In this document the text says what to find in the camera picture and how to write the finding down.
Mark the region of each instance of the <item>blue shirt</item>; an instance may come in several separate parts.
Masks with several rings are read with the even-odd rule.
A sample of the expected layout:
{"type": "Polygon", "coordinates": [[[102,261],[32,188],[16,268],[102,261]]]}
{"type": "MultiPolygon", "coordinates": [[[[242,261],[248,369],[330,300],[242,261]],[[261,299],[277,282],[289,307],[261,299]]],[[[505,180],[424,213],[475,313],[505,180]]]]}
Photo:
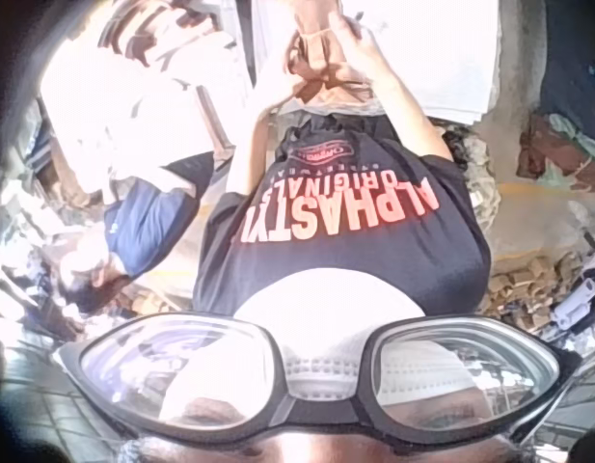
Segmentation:
{"type": "Polygon", "coordinates": [[[199,205],[183,190],[164,193],[137,178],[125,199],[104,212],[109,251],[119,256],[131,278],[139,277],[171,252],[199,205]]]}

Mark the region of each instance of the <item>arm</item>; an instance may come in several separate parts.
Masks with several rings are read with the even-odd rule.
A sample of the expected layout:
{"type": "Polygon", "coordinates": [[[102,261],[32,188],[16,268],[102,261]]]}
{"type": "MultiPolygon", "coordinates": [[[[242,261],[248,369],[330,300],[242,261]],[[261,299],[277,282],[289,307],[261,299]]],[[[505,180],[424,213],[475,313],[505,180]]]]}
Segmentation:
{"type": "Polygon", "coordinates": [[[371,83],[402,145],[417,156],[434,154],[453,160],[446,143],[392,71],[372,34],[339,14],[331,14],[329,19],[348,63],[371,83]]]}
{"type": "Polygon", "coordinates": [[[246,114],[242,140],[232,157],[227,179],[227,193],[244,196],[254,191],[265,173],[269,137],[269,112],[253,107],[246,114]]]}
{"type": "Polygon", "coordinates": [[[257,188],[265,174],[269,115],[299,94],[306,81],[288,69],[290,50],[298,37],[289,31],[279,41],[258,77],[257,86],[246,110],[240,143],[237,144],[230,166],[227,192],[248,196],[257,188]]]}

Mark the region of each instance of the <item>brown fabric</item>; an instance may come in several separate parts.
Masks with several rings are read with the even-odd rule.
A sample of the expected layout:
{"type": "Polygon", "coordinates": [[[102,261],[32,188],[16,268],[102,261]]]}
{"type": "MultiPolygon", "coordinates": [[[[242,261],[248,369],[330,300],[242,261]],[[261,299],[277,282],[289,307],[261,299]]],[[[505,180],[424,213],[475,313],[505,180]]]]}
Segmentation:
{"type": "Polygon", "coordinates": [[[183,2],[128,0],[105,26],[98,46],[149,67],[216,30],[210,14],[195,12],[183,2]]]}
{"type": "Polygon", "coordinates": [[[542,116],[533,115],[530,129],[520,139],[522,150],[517,176],[540,178],[546,171],[546,160],[552,161],[564,176],[573,176],[572,189],[595,191],[595,158],[578,144],[551,128],[542,116]]]}
{"type": "Polygon", "coordinates": [[[294,11],[300,37],[291,56],[291,71],[310,83],[298,95],[305,103],[359,103],[373,97],[361,75],[348,66],[328,15],[338,0],[279,0],[294,11]]]}

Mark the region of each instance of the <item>white fabric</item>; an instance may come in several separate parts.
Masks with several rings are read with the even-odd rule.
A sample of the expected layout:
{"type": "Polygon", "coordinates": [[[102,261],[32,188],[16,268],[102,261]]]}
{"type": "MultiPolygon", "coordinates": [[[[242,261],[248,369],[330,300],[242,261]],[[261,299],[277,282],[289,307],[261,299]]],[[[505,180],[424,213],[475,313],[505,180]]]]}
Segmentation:
{"type": "MultiPolygon", "coordinates": [[[[253,0],[257,68],[266,60],[274,37],[287,27],[274,14],[274,4],[253,0]]],[[[497,60],[499,0],[341,0],[341,4],[347,16],[363,13],[360,22],[374,33],[393,70],[428,116],[474,123],[488,111],[497,60]]],[[[297,100],[285,107],[297,109],[302,109],[297,100]]],[[[382,113],[379,104],[317,109],[382,113]]]]}
{"type": "Polygon", "coordinates": [[[423,311],[406,294],[376,277],[319,268],[260,291],[235,318],[272,334],[292,395],[330,400],[355,393],[370,333],[381,325],[420,316],[423,311]]]}
{"type": "Polygon", "coordinates": [[[438,397],[476,387],[458,357],[432,341],[390,342],[381,351],[383,406],[438,397]]]}
{"type": "Polygon", "coordinates": [[[264,378],[269,375],[260,345],[242,336],[224,337],[194,352],[167,390],[159,418],[183,417],[197,398],[226,402],[242,417],[251,418],[271,394],[271,383],[265,384],[264,378]]]}

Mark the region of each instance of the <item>hand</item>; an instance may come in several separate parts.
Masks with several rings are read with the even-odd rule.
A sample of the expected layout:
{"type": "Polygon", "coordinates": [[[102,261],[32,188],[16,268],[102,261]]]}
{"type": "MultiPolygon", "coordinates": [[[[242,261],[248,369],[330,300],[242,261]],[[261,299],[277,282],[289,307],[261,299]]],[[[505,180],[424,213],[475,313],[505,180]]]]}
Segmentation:
{"type": "Polygon", "coordinates": [[[376,39],[368,29],[338,12],[329,14],[329,25],[338,38],[346,62],[351,68],[360,72],[366,80],[373,82],[392,74],[376,39]]]}
{"type": "Polygon", "coordinates": [[[283,37],[280,46],[265,62],[253,95],[254,105],[259,112],[273,111],[297,96],[306,87],[308,82],[289,69],[290,53],[298,37],[297,31],[283,37]]]}

